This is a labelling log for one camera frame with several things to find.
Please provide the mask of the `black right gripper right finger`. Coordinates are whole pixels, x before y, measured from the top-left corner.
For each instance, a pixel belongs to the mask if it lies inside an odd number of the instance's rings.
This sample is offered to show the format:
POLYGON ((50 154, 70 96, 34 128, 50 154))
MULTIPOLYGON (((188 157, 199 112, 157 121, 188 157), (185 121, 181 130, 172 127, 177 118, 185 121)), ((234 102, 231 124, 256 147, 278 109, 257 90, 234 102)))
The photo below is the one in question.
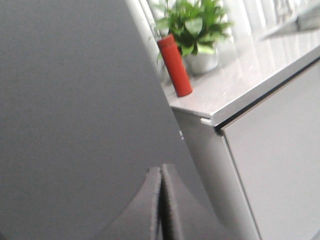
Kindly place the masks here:
POLYGON ((189 191, 175 165, 163 164, 159 216, 164 240, 233 240, 234 236, 189 191))

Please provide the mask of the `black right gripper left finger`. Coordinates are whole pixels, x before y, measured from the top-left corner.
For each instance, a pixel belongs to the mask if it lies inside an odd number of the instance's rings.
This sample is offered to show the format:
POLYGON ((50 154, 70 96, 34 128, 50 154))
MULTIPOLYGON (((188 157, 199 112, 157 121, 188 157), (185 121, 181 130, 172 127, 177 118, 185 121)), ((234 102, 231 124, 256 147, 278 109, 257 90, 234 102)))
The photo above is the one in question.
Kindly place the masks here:
POLYGON ((156 240, 159 229, 159 167, 148 170, 140 189, 123 212, 98 234, 100 240, 156 240))

